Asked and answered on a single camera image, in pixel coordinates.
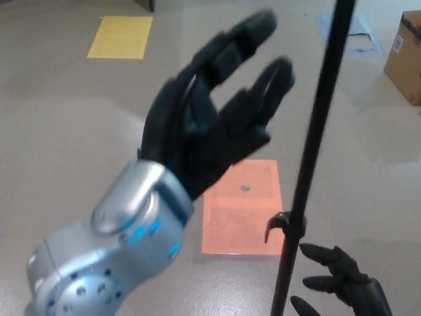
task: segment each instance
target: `blue light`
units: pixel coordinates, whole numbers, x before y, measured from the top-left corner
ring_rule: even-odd
[[[149,234],[152,235],[156,233],[159,227],[161,227],[161,219],[157,219],[157,221],[152,224],[151,228],[149,229]]]
[[[178,251],[180,250],[181,246],[182,245],[180,243],[177,243],[177,244],[173,245],[170,248],[170,250],[168,250],[168,256],[169,256],[169,258],[175,257],[177,255]]]
[[[136,236],[136,239],[140,239],[142,236],[143,236],[143,234],[145,234],[145,227],[139,227],[138,229],[136,229],[136,231],[135,231],[135,236]]]

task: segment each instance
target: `screw hole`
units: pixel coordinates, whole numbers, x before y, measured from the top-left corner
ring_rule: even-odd
[[[64,305],[63,306],[63,311],[65,313],[68,313],[69,311],[72,311],[72,310],[73,310],[73,306],[71,306],[71,305]]]
[[[86,290],[85,290],[84,287],[81,286],[76,290],[76,293],[77,293],[77,295],[81,296],[81,295],[84,295],[86,293]]]
[[[105,291],[105,284],[100,284],[98,286],[98,294],[102,293],[103,291]]]

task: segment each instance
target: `robotic hand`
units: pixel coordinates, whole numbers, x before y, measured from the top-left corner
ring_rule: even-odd
[[[342,249],[328,249],[301,244],[301,251],[309,259],[329,268],[331,276],[310,276],[303,284],[311,290],[335,293],[356,316],[392,316],[383,288],[375,278],[362,274],[357,262]],[[300,316],[320,316],[305,300],[291,297],[291,303]]]
[[[214,37],[162,87],[137,160],[91,215],[48,236],[29,259],[37,315],[115,315],[130,292],[173,262],[192,201],[270,141],[266,125],[294,83],[287,59],[273,61],[219,113],[210,93],[275,29],[272,11],[254,14]]]

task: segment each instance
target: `black fingertip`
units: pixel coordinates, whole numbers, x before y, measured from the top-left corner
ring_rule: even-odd
[[[298,296],[292,296],[290,298],[292,306],[300,316],[320,316],[309,303]]]

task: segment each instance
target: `concrete floor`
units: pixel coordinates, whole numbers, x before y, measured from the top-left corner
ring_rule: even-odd
[[[255,155],[277,159],[284,209],[293,197],[324,51],[315,15],[330,0],[157,0],[143,61],[86,59],[104,15],[142,15],[130,0],[16,0],[0,5],[0,315],[23,315],[25,264],[42,238],[86,216],[141,140],[161,84],[214,33],[273,7],[276,35],[215,93],[249,85],[278,55],[297,83]],[[401,12],[416,0],[360,1],[383,57],[347,57],[308,205],[306,242],[337,244],[381,280],[394,315],[421,315],[421,117],[383,73]],[[138,288],[119,315],[269,315],[278,258],[201,255],[201,201],[177,261]],[[352,315],[305,290],[325,272],[298,255],[290,293],[321,315]],[[290,304],[285,315],[296,315]]]

